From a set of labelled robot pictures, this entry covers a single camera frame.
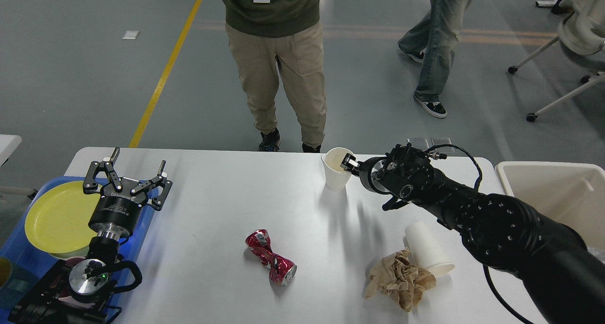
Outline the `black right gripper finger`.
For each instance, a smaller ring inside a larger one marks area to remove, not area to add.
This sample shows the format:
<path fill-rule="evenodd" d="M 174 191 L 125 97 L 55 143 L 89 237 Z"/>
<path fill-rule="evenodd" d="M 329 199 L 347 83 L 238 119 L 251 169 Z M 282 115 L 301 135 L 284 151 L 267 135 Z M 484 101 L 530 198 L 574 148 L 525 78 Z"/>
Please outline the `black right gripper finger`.
<path fill-rule="evenodd" d="M 346 153 L 341 161 L 340 167 L 354 176 L 359 176 L 361 162 L 352 153 Z"/>

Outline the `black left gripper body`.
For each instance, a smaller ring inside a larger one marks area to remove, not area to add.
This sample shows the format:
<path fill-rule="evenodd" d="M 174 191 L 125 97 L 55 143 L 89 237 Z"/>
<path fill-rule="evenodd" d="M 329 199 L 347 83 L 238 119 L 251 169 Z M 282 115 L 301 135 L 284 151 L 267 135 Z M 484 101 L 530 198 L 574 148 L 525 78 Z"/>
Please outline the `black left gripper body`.
<path fill-rule="evenodd" d="M 112 183 L 100 189 L 100 199 L 89 219 L 88 226 L 97 233 L 113 232 L 119 238 L 129 238 L 133 235 L 142 208 L 148 197 L 144 191 L 130 194 L 140 183 L 123 182 L 122 189 L 116 190 Z"/>

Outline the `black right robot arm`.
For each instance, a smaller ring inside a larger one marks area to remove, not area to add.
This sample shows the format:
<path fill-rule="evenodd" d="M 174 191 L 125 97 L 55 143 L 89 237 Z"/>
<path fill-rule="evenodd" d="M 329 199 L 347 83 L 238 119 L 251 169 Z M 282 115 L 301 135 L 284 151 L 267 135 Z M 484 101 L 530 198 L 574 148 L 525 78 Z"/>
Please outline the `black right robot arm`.
<path fill-rule="evenodd" d="M 358 161 L 346 154 L 341 167 L 374 193 L 390 195 L 383 210 L 413 203 L 461 235 L 463 246 L 484 266 L 497 300 L 523 323 L 528 320 L 502 298 L 489 268 L 521 279 L 550 324 L 602 324 L 605 319 L 605 268 L 568 225 L 540 214 L 527 203 L 502 194 L 482 194 L 432 167 L 444 160 L 434 145 L 425 150 L 397 145 L 384 156 Z"/>

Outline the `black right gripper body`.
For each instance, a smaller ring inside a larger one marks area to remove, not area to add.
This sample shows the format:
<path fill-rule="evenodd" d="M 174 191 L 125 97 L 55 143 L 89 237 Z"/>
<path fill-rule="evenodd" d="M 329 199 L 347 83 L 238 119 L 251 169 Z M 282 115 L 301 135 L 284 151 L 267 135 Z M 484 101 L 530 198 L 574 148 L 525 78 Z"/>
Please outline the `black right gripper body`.
<path fill-rule="evenodd" d="M 381 195 L 386 194 L 384 186 L 378 183 L 375 179 L 378 171 L 382 169 L 384 165 L 385 157 L 371 157 L 368 160 L 361 161 L 359 163 L 359 179 L 362 186 L 373 193 Z"/>

